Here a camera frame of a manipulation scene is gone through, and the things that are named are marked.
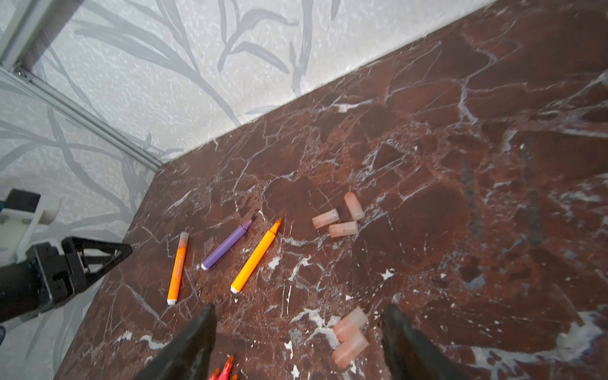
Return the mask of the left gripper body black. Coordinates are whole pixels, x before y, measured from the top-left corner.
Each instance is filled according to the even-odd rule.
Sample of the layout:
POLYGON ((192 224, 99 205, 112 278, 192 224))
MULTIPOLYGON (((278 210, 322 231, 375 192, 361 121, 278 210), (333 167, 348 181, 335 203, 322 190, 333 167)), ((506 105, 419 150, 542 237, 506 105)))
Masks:
POLYGON ((1 321, 61 307, 88 288, 80 245, 63 242, 64 252, 44 242, 31 246, 21 263, 1 268, 1 321))

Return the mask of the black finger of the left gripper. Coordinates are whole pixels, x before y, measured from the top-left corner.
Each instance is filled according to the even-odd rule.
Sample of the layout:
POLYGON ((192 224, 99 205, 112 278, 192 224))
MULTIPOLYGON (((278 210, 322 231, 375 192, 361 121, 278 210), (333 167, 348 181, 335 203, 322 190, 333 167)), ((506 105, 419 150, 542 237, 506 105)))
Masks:
POLYGON ((83 237, 62 240, 73 285, 93 285, 133 253, 129 244, 83 237))

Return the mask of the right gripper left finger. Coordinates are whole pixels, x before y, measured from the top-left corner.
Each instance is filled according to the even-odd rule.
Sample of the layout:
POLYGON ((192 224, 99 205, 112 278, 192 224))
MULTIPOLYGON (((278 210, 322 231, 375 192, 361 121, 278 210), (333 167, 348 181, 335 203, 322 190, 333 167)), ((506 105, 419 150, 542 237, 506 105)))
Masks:
POLYGON ((216 329, 215 307, 207 304, 133 380, 206 379, 216 329))

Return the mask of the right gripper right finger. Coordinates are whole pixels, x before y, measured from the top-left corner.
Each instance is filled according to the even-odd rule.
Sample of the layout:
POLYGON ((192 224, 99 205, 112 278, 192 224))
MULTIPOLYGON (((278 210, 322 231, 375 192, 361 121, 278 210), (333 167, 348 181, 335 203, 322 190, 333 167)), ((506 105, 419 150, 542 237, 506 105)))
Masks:
POLYGON ((382 346, 392 379, 466 379, 394 304, 382 313, 382 346))

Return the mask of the orange marker pen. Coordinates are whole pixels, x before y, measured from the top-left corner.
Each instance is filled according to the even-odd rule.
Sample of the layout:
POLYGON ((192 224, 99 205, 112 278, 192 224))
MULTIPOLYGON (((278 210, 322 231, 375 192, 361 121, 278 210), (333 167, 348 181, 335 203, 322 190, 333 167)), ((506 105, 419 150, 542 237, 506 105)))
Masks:
POLYGON ((188 232, 182 232, 180 234, 177 254, 175 256, 175 261, 174 261, 174 269, 173 269, 173 273, 172 273, 172 277, 171 277, 171 281, 170 281, 170 285, 169 285, 169 294, 168 294, 167 300, 166 300, 168 306, 175 305, 178 300, 182 272, 183 272, 183 268, 184 268, 186 250, 187 250, 187 245, 188 245, 188 238, 189 238, 188 232))
POLYGON ((231 284, 231 292, 234 294, 240 293, 242 288, 245 286, 247 280, 251 277, 254 270, 260 263, 261 259, 264 257, 266 252, 268 251, 270 245, 274 242, 276 238, 276 234, 280 225, 282 223, 282 219, 280 218, 274 224, 274 226, 264 235, 261 239, 260 243, 256 247, 256 249, 251 254, 248 261, 243 266, 242 270, 239 272, 234 282, 231 284))

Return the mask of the purple marker pen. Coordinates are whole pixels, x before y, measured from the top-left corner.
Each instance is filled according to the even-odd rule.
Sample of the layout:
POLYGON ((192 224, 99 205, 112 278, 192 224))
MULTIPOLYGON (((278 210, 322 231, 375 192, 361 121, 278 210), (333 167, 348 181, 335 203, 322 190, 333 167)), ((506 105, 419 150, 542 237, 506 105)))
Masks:
POLYGON ((239 225, 238 228, 203 261, 201 268, 205 271, 211 269, 248 232, 256 218, 256 215, 253 215, 247 222, 239 225))

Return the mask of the translucent pink pen cap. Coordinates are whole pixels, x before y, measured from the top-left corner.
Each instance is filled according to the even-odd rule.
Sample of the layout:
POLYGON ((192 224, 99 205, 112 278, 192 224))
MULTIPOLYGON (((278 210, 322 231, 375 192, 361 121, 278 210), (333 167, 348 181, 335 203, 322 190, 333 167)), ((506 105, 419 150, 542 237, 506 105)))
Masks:
POLYGON ((312 218, 312 223, 316 229, 320 229, 323 226, 328 226, 332 223, 336 223, 340 220, 337 209, 332 209, 329 212, 325 212, 321 215, 317 215, 312 218))

